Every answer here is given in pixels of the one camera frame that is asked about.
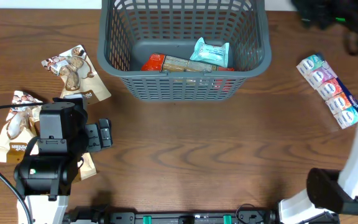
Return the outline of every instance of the wooden table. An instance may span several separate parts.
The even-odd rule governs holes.
[[[219,103],[144,103],[98,65],[100,11],[0,10],[0,105],[14,90],[60,95],[60,78],[41,61],[78,44],[112,97],[89,107],[89,123],[112,121],[114,147],[93,154],[99,174],[74,184],[69,209],[110,203],[139,212],[272,207],[305,188],[312,167],[342,169],[355,127],[341,130],[295,69],[321,51],[358,96],[358,58],[342,47],[342,27],[305,30],[293,12],[268,12],[273,60]],[[0,131],[7,110],[0,110]],[[15,165],[0,164],[14,181]],[[0,181],[0,223],[15,223],[16,199]],[[342,216],[343,223],[358,217]]]

